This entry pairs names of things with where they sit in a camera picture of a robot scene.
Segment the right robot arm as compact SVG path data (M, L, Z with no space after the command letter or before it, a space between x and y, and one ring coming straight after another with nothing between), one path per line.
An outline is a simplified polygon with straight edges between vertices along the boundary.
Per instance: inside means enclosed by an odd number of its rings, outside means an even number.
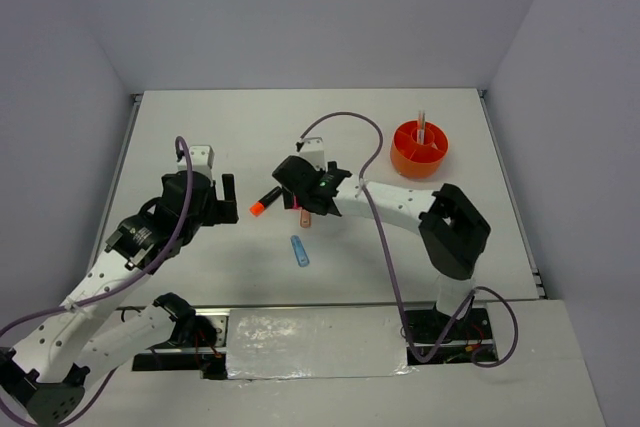
M406 189L358 178L335 162L317 169L297 155L282 161L272 176L312 214L372 219L380 228L391 225L419 236L441 275L436 330L457 338L469 327L474 271L491 227L459 187Z

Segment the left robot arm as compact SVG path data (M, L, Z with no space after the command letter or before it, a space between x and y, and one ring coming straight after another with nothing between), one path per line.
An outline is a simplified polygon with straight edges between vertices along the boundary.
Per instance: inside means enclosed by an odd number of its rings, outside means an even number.
M35 330L1 351L1 387L27 414L23 426L67 426L97 381L157 345L215 348L220 330L186 300L165 293L113 329L100 329L123 300L202 227L235 224L235 179L180 171L161 179L162 193L123 219L83 280L62 304L37 313Z

